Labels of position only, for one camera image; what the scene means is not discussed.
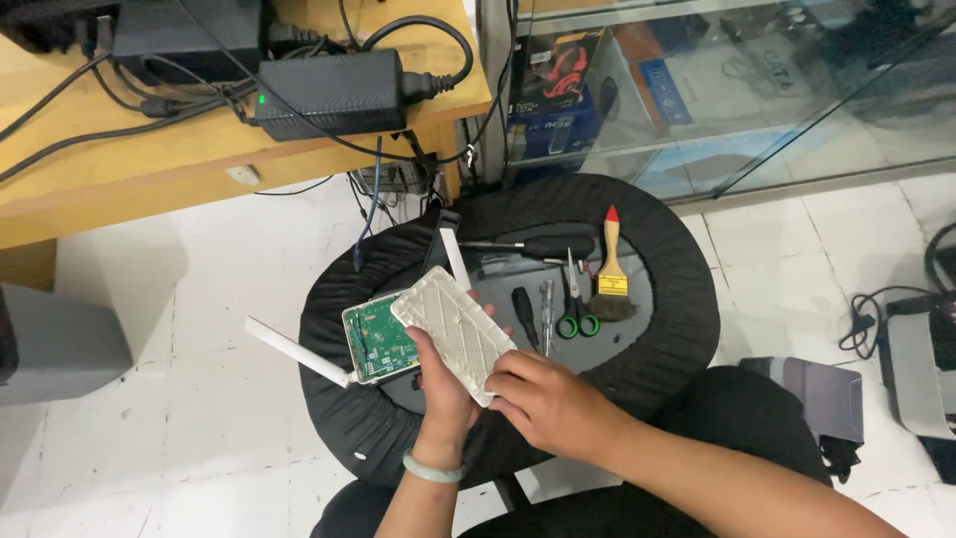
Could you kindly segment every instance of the headphone box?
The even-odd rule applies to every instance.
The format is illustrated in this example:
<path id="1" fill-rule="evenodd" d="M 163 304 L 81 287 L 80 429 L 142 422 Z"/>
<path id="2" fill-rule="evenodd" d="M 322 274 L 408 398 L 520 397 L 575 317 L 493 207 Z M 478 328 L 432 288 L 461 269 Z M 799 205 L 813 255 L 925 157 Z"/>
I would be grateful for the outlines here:
<path id="1" fill-rule="evenodd" d="M 583 99 L 584 80 L 607 27 L 525 35 L 514 50 L 508 114 L 551 114 Z"/>

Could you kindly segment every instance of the wooden brush handle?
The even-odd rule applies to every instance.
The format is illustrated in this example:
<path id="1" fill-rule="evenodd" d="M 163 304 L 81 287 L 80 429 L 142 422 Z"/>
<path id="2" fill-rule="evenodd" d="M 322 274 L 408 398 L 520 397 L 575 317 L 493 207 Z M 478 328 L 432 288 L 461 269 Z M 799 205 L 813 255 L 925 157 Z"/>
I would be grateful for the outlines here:
<path id="1" fill-rule="evenodd" d="M 625 276 L 618 265 L 618 235 L 620 223 L 614 220 L 604 221 L 604 246 L 607 248 L 604 266 L 597 273 L 599 275 Z"/>

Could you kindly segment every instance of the power adapter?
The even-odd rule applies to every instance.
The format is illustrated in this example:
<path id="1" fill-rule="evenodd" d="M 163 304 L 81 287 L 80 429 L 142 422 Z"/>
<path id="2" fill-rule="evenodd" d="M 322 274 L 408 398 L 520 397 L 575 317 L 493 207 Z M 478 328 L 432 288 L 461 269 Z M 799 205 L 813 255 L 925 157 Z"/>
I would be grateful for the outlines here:
<path id="1" fill-rule="evenodd" d="M 264 82 L 250 123 L 277 142 L 315 138 L 316 131 L 275 98 L 277 93 L 326 133 L 351 134 L 405 129 L 402 60 L 394 49 L 353 55 L 265 61 Z"/>

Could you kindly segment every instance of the screwdriver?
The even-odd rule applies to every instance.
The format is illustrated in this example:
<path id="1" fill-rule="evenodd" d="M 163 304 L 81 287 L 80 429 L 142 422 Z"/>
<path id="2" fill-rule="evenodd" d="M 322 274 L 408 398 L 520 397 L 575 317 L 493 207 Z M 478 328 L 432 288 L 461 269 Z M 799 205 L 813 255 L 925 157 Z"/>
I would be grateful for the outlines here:
<path id="1" fill-rule="evenodd" d="M 520 251 L 532 258 L 562 258 L 568 256 L 568 249 L 575 258 L 587 258 L 595 251 L 595 241 L 589 235 L 540 235 L 525 239 L 520 243 L 492 243 L 490 241 L 464 241 L 458 243 L 464 248 L 485 250 Z"/>
<path id="2" fill-rule="evenodd" d="M 514 306 L 514 314 L 518 317 L 518 323 L 525 329 L 528 335 L 528 341 L 532 347 L 538 350 L 537 331 L 534 329 L 534 312 L 532 311 L 532 300 L 528 297 L 528 290 L 524 286 L 518 286 L 511 290 L 511 304 Z"/>

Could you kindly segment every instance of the white antenna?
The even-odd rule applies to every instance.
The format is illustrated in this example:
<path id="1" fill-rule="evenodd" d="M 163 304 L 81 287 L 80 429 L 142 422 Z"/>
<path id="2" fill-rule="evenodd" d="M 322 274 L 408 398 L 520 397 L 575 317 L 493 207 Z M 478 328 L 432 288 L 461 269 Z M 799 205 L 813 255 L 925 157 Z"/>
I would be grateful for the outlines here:
<path id="1" fill-rule="evenodd" d="M 252 318 L 252 316 L 246 318 L 246 332 L 289 355 L 298 361 L 299 364 L 305 365 L 309 370 L 325 377 L 343 389 L 348 388 L 350 383 L 358 381 L 355 372 L 350 374 L 300 346 L 296 342 L 293 342 L 289 338 L 286 338 L 280 332 Z"/>

